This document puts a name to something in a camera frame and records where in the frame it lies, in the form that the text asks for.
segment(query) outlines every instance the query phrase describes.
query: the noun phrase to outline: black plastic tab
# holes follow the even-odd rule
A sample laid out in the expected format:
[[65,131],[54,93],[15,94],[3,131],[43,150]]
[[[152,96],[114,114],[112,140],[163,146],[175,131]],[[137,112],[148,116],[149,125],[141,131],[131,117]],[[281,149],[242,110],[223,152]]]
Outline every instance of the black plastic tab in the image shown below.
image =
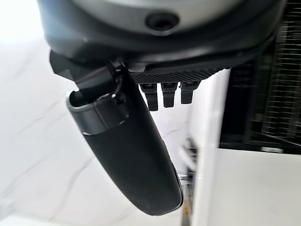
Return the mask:
[[149,110],[154,112],[158,110],[157,84],[141,84],[141,90],[145,93]]
[[181,83],[181,104],[191,104],[193,91],[196,90],[201,81],[189,81]]
[[161,84],[164,107],[174,106],[174,94],[175,91],[177,90],[177,86],[178,86],[177,82]]

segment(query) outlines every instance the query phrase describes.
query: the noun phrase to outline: white marble wall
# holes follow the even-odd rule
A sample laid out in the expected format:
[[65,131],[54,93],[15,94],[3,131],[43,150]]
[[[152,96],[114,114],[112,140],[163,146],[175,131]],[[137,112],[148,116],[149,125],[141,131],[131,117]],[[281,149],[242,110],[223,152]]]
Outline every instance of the white marble wall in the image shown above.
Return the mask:
[[[75,85],[53,74],[37,10],[34,0],[0,2],[0,207],[11,202],[16,212],[75,225],[179,225],[180,210],[139,211],[92,154],[65,106]],[[179,92],[175,101],[153,117],[183,171],[177,148],[190,107]]]

